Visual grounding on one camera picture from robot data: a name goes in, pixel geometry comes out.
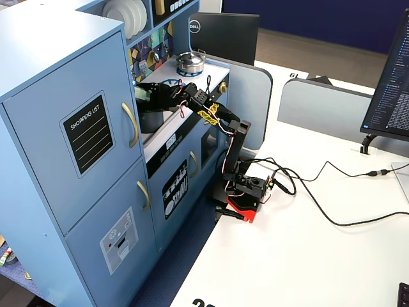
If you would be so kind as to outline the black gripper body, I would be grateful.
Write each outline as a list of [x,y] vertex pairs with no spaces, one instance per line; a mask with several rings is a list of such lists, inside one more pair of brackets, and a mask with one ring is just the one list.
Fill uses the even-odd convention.
[[184,90],[184,86],[157,83],[157,91],[150,94],[150,102],[166,106],[166,111],[170,111],[171,108],[179,106],[186,100]]

